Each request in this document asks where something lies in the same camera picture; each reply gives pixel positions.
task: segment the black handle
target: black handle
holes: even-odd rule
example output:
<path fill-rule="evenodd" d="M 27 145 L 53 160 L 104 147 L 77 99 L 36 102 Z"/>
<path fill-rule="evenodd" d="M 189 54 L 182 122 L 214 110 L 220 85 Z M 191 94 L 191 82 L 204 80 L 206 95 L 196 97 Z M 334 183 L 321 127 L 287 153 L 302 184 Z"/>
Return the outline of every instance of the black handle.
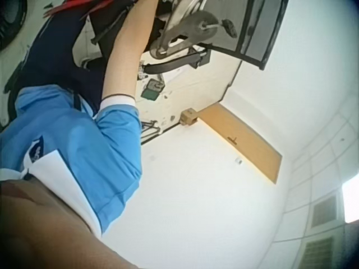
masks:
<path fill-rule="evenodd" d="M 201 53 L 198 52 L 188 54 L 165 63 L 147 64 L 144 66 L 144 73 L 149 75 L 157 75 L 175 70 L 181 66 L 185 66 L 186 64 L 197 63 L 202 60 Z"/>

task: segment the metal bracket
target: metal bracket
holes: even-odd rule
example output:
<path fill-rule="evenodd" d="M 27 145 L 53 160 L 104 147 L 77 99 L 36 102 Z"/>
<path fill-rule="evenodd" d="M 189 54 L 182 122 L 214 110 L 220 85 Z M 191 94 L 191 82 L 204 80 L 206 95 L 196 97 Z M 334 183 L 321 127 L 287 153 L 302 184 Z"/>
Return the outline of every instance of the metal bracket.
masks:
<path fill-rule="evenodd" d="M 204 25 L 219 24 L 217 18 L 206 11 L 197 11 L 185 17 L 177 25 L 168 30 L 166 27 L 163 35 L 152 43 L 150 54 L 155 59 L 164 59 L 193 45 L 212 38 L 217 33 L 217 28 L 206 28 Z M 187 39 L 179 44 L 171 46 L 171 41 L 179 36 Z"/>

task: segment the white sleeve trim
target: white sleeve trim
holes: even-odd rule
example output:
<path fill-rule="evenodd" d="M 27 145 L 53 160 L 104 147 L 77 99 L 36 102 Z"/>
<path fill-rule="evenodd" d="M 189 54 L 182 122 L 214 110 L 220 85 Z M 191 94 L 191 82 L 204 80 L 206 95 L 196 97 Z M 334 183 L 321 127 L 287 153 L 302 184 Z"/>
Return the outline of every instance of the white sleeve trim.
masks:
<path fill-rule="evenodd" d="M 127 95 L 114 95 L 104 99 L 100 105 L 100 111 L 110 105 L 132 105 L 136 106 L 134 98 Z"/>

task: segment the air vent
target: air vent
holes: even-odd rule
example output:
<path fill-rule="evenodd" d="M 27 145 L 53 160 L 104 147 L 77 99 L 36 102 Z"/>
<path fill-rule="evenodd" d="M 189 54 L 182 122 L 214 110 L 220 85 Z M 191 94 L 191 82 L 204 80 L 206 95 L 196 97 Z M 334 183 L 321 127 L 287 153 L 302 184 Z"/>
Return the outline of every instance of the air vent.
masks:
<path fill-rule="evenodd" d="M 332 268 L 333 238 L 327 238 L 306 244 L 299 269 Z"/>
<path fill-rule="evenodd" d="M 314 206 L 312 228 L 337 219 L 337 197 L 331 196 Z"/>

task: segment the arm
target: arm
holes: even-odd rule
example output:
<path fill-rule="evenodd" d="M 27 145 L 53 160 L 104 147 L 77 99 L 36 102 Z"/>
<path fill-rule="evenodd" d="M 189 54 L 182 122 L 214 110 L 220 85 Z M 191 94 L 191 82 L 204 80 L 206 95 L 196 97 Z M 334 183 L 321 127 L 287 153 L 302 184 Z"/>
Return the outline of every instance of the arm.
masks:
<path fill-rule="evenodd" d="M 141 55 L 152 31 L 158 0 L 139 0 L 116 37 L 108 61 L 102 98 L 136 93 Z"/>

